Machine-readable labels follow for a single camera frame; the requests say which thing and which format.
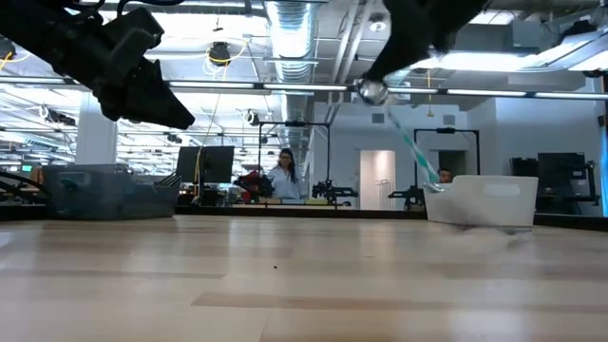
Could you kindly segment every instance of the white plastic bin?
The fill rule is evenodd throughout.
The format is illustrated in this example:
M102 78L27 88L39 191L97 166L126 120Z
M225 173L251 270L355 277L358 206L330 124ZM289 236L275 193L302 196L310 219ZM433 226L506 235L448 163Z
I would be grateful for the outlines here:
M446 191L425 189L428 220L488 227L531 227L539 180L532 177L458 176Z

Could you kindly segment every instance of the overhead beam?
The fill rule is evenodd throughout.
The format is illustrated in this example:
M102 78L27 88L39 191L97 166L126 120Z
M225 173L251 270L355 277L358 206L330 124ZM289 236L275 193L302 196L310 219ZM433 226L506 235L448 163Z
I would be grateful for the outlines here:
M359 26L357 27L357 31L354 34L354 37L352 38L351 49L349 50L346 62L342 67L342 73L340 74L340 78L338 79L338 83L340 84L345 83L347 78L349 77L352 62L354 61L354 57L359 51L359 44L361 43L361 38L363 38L363 33L365 32L366 25L370 20L371 9L373 9L373 4L373 1L367 0L367 3L363 7L363 13L361 14L361 18L359 19Z
M209 92L221 93L240 91L248 94L260 95L268 92L356 92L355 85L316 85L316 84L277 84L277 83L245 83L245 82L206 82L206 81L166 81L175 92ZM83 85L71 79L64 78L40 78L40 77L7 77L0 76L0 86L30 86L54 88L55 86L78 86L86 90ZM608 94L603 93L581 93L581 92L558 92L558 91L517 91L499 89L461 89L461 88L437 88L437 87L389 87L390 94L423 94L441 96L470 96L470 97L495 97L495 98L525 98L525 99L550 99L550 100L584 100L584 101L608 101Z
M351 40L351 32L354 27L354 20L357 16L357 11L359 9L359 0L351 0L351 6L349 7L349 11L347 13L348 20L344 27L344 32L342 32L342 37L340 37L340 46L338 47L338 52L335 57L335 62L333 63L332 77L330 78L331 83L338 82L338 72L340 71L340 67L342 66L342 60L344 59L344 54L346 53L346 48L349 45L349 41Z

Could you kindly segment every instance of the ventilation duct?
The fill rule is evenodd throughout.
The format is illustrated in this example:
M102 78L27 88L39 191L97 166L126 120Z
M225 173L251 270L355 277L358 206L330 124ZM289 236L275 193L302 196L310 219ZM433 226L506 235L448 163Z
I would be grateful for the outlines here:
M276 76L281 83L308 83L312 79L313 65L306 61L311 58L314 46L314 18L317 5L299 2L268 2L266 10L271 21L271 42L276 58L289 61L276 62ZM282 95L281 111L283 121L311 121L309 109L312 96ZM304 131L288 131L288 142L294 152L303 161L308 146L303 142Z
M84 0L83 3L96 3L97 0ZM171 13L171 14L221 14L221 15L245 15L266 17L261 1L242 0L220 0L220 1L187 1L177 6L154 6L142 3L129 3L124 7L125 11L134 10L137 8L146 8L153 13ZM107 1L102 6L102 10L116 11L118 8L117 1Z

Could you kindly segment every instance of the doorway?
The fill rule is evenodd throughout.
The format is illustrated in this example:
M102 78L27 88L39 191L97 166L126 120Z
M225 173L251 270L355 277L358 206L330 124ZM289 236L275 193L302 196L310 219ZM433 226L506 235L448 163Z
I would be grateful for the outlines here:
M395 190L395 151L361 151L360 210L394 210L389 195Z
M437 151L439 168L445 168L452 178L466 175L466 151Z

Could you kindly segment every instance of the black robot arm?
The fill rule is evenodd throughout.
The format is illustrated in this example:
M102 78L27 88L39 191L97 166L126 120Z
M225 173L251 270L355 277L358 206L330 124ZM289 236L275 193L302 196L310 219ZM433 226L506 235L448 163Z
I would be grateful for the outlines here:
M160 62L143 58L161 42L162 27L143 8L104 25L97 11L104 2L2 0L0 34L91 89L110 120L188 128L195 118L162 79Z

